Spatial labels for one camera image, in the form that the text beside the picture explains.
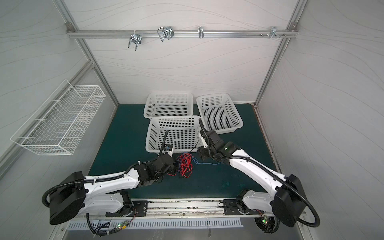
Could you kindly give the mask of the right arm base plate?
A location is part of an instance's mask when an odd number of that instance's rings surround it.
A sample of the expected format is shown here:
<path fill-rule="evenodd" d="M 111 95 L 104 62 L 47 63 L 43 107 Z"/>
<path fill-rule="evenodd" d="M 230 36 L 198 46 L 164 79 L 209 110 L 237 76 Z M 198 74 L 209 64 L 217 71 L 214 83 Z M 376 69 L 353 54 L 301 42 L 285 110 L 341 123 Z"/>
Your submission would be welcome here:
<path fill-rule="evenodd" d="M 265 212 L 261 210 L 249 209 L 241 200 L 224 199 L 219 205 L 219 208 L 224 209 L 224 214 L 227 216 L 232 215 L 264 215 Z"/>

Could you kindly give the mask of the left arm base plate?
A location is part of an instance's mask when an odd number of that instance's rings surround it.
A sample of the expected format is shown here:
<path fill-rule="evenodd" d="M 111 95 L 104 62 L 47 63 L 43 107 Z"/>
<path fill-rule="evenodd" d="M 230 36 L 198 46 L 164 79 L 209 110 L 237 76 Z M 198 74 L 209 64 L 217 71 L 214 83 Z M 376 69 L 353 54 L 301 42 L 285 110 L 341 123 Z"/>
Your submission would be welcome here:
<path fill-rule="evenodd" d="M 106 217 L 117 218 L 117 217 L 145 217 L 148 209 L 148 201 L 132 201 L 132 204 L 128 207 L 123 206 L 120 210 L 115 213 L 106 212 Z"/>

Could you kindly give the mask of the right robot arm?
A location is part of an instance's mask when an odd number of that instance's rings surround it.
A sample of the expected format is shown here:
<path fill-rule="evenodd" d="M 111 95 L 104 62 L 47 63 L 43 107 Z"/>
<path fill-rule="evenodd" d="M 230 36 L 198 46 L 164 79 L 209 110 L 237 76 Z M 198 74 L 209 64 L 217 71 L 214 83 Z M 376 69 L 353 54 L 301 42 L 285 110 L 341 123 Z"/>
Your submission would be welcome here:
<path fill-rule="evenodd" d="M 275 225 L 282 223 L 294 227 L 297 222 L 311 228 L 320 226 L 320 216 L 306 197 L 302 183 L 295 175 L 285 176 L 275 172 L 248 155 L 232 142 L 225 143 L 211 130 L 200 131 L 203 153 L 211 159 L 228 165 L 247 175 L 265 191 L 260 194 L 243 190 L 236 198 L 238 212 L 272 213 Z"/>

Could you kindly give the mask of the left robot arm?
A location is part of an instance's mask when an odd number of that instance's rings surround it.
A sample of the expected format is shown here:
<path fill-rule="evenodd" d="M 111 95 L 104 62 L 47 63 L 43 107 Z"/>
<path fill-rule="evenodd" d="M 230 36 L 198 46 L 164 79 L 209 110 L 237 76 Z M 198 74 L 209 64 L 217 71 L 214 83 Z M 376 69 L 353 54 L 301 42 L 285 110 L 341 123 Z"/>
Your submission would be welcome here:
<path fill-rule="evenodd" d="M 50 224 L 59 225 L 82 214 L 105 214 L 107 217 L 129 215 L 134 208 L 128 191 L 152 185 L 162 176 L 174 174 L 180 162 L 169 154 L 155 160 L 131 165 L 126 171 L 84 176 L 81 171 L 69 175 L 48 189 L 42 203 L 50 210 Z"/>

